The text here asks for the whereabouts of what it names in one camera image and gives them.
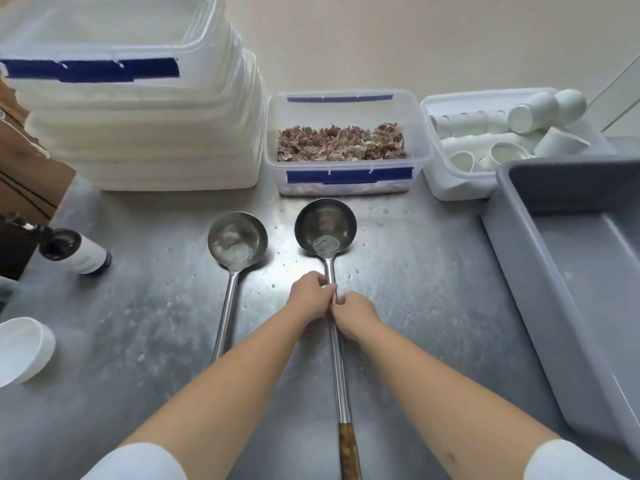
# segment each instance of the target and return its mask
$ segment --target ladle handle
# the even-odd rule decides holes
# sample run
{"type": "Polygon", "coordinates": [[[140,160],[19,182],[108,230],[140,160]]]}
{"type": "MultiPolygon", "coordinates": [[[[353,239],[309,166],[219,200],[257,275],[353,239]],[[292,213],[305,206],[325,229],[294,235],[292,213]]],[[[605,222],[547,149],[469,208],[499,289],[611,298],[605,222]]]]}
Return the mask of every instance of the ladle handle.
{"type": "MultiPolygon", "coordinates": [[[[333,258],[324,259],[324,275],[327,283],[335,283],[333,258]]],[[[340,444],[340,472],[342,480],[360,480],[360,457],[358,444],[351,422],[351,405],[347,376],[344,366],[344,348],[342,334],[335,325],[333,317],[329,316],[329,337],[331,339],[331,354],[333,358],[333,382],[335,384],[335,402],[338,409],[338,439],[340,444]]]]}
{"type": "Polygon", "coordinates": [[[220,325],[218,325],[218,335],[216,336],[216,345],[213,347],[213,358],[211,362],[217,361],[228,350],[229,335],[231,332],[231,312],[236,302],[236,289],[239,281],[240,273],[229,274],[229,282],[227,284],[227,293],[225,302],[222,305],[222,315],[220,316],[220,325]]]}

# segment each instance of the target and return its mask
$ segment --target wooden handle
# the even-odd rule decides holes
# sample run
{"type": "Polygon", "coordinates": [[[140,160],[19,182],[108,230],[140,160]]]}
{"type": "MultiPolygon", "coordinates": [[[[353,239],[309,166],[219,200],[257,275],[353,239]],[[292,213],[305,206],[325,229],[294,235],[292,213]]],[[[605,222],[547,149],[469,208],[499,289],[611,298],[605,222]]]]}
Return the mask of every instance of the wooden handle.
{"type": "Polygon", "coordinates": [[[340,439],[340,471],[342,480],[361,480],[358,444],[352,423],[338,423],[340,439]]]}

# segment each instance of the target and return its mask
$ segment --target bottle label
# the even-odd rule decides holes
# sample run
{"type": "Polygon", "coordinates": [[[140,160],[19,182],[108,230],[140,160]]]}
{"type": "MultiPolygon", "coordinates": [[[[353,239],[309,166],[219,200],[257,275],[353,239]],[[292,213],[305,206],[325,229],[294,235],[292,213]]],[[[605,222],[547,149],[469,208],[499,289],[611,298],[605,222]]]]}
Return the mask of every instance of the bottle label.
{"type": "Polygon", "coordinates": [[[83,235],[78,250],[67,259],[57,262],[76,273],[88,274],[102,266],[106,259],[107,251],[83,235]]]}

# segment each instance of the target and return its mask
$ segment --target person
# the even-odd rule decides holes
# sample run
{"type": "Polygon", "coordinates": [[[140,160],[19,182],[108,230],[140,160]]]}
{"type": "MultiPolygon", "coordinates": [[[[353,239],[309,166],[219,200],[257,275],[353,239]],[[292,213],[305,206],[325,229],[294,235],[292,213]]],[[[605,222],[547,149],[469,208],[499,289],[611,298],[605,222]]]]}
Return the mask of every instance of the person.
{"type": "Polygon", "coordinates": [[[388,327],[363,295],[348,292],[343,304],[330,305],[335,290],[320,273],[302,276],[283,309],[187,384],[84,480],[226,478],[298,337],[328,307],[453,479],[623,478],[388,327]]]}

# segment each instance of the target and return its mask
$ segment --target stack of plastic containers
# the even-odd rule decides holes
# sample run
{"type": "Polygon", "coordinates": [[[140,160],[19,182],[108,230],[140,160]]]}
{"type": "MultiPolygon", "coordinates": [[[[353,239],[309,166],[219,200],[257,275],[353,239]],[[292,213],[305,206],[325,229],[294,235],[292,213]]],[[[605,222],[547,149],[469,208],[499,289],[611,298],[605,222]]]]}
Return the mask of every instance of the stack of plastic containers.
{"type": "Polygon", "coordinates": [[[105,190],[255,185],[255,56],[224,0],[14,0],[0,67],[52,157],[105,190]]]}

